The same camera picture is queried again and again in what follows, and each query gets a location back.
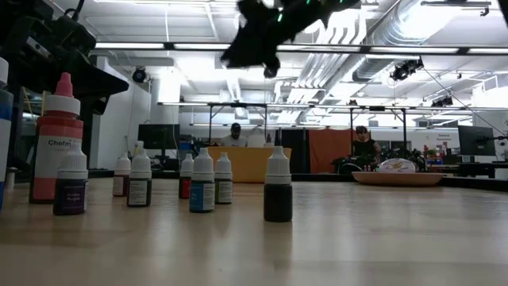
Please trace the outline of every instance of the wooden bowl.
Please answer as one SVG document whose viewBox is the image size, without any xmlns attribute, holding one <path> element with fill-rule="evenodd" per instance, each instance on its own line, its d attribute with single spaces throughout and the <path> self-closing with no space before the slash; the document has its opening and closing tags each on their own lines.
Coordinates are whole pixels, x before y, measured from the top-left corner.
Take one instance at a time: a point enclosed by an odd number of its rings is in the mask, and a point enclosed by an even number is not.
<svg viewBox="0 0 508 286">
<path fill-rule="evenodd" d="M 433 186 L 441 179 L 441 173 L 388 173 L 388 172 L 353 172 L 352 176 L 360 184 L 379 186 Z"/>
</svg>

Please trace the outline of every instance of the person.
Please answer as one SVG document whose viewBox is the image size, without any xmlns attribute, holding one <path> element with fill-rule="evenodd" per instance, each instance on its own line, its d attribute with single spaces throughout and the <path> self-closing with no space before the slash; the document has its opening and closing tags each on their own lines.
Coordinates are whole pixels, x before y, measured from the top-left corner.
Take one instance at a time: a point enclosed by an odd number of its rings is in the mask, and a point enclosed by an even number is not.
<svg viewBox="0 0 508 286">
<path fill-rule="evenodd" d="M 247 147 L 247 138 L 240 135 L 241 127 L 238 123 L 231 125 L 231 135 L 228 135 L 221 140 L 221 146 L 225 147 Z"/>
<path fill-rule="evenodd" d="M 370 138 L 365 126 L 356 127 L 356 140 L 352 143 L 352 146 L 353 156 L 372 156 L 375 158 L 375 163 L 379 163 L 381 159 L 381 148 L 373 139 Z"/>
</svg>

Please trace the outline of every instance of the table surface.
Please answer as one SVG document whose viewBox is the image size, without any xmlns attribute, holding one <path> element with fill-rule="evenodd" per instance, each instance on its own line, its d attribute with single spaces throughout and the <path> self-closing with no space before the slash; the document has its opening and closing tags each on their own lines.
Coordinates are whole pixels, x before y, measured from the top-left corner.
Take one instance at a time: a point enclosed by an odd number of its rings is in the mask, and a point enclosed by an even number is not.
<svg viewBox="0 0 508 286">
<path fill-rule="evenodd" d="M 90 181 L 86 214 L 28 205 L 26 185 L 0 212 L 3 285 L 508 285 L 508 196 L 459 188 L 294 183 L 294 219 L 263 220 L 262 185 L 191 214 L 176 180 L 152 206 Z"/>
</svg>

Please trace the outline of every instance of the pink nozzle cap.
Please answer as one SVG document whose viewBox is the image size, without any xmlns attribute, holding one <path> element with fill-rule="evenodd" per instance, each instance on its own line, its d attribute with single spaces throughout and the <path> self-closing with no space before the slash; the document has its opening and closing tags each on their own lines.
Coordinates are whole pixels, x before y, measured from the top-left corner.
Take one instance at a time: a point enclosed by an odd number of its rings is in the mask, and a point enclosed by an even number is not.
<svg viewBox="0 0 508 286">
<path fill-rule="evenodd" d="M 72 95 L 71 75 L 69 73 L 67 72 L 62 73 L 60 81 L 56 85 L 55 95 L 74 98 L 74 96 Z"/>
</svg>

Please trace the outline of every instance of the computer monitor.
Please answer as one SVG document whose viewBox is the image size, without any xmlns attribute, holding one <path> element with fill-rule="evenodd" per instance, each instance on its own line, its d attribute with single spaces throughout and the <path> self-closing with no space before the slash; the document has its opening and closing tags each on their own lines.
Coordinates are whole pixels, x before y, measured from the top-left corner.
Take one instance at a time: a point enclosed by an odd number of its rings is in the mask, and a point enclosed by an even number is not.
<svg viewBox="0 0 508 286">
<path fill-rule="evenodd" d="M 140 124 L 137 140 L 144 142 L 145 149 L 177 149 L 180 138 L 178 124 Z"/>
<path fill-rule="evenodd" d="M 490 127 L 459 126 L 460 155 L 495 156 L 494 132 Z"/>
</svg>

